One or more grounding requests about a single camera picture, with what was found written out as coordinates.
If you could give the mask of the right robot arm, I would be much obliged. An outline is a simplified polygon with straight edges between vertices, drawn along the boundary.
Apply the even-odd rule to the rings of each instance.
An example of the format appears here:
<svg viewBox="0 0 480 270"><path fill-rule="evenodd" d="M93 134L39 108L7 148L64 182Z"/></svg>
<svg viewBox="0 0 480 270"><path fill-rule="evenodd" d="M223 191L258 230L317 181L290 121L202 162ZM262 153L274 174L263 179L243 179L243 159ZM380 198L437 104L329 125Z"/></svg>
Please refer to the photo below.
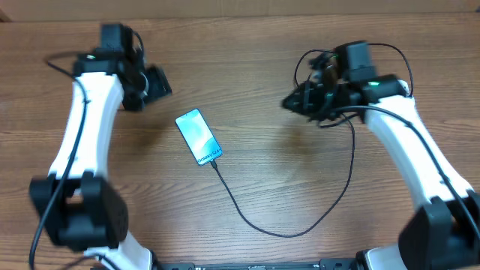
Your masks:
<svg viewBox="0 0 480 270"><path fill-rule="evenodd" d="M424 126L413 82L379 75L371 44L319 51L312 77L283 99L311 121L359 117L385 146L415 213L395 244L359 252L352 269L459 269L479 264L479 195L448 162Z"/></svg>

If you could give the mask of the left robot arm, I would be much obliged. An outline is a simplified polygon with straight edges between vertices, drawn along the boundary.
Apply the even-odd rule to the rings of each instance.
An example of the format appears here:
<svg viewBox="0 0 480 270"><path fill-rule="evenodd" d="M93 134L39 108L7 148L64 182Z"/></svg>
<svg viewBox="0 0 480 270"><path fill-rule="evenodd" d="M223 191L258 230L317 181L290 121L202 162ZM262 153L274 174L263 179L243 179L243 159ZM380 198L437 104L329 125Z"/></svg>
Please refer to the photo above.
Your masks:
<svg viewBox="0 0 480 270"><path fill-rule="evenodd" d="M159 269L153 251L128 229L128 207L109 182L108 152L119 109L139 112L170 96L162 68L147 65L140 35L121 23L100 27L100 45L79 52L67 76L72 104L60 149L29 196L39 215L28 259L42 233L105 269Z"/></svg>

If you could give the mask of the Samsung Galaxy smartphone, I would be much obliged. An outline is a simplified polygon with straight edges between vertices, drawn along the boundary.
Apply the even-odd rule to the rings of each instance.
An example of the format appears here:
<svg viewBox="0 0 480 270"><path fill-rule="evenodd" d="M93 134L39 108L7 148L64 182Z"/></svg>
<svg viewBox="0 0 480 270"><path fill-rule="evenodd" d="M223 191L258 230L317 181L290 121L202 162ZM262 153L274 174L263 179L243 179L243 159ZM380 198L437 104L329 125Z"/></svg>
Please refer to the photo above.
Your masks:
<svg viewBox="0 0 480 270"><path fill-rule="evenodd" d="M199 166L210 163L223 154L220 144L198 109L179 116L175 124Z"/></svg>

